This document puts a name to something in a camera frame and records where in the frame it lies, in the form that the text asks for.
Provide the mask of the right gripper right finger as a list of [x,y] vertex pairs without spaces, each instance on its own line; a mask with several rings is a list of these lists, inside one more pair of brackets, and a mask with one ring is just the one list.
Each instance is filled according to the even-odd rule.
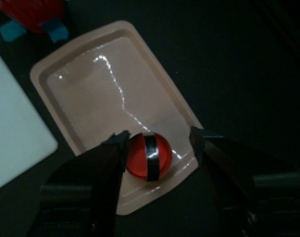
[[225,237],[300,237],[300,168],[221,135],[191,128]]

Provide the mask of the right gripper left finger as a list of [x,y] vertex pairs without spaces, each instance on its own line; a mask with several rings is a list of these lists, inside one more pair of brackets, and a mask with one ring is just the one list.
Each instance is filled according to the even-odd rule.
[[114,237],[128,136],[110,135],[52,172],[26,237]]

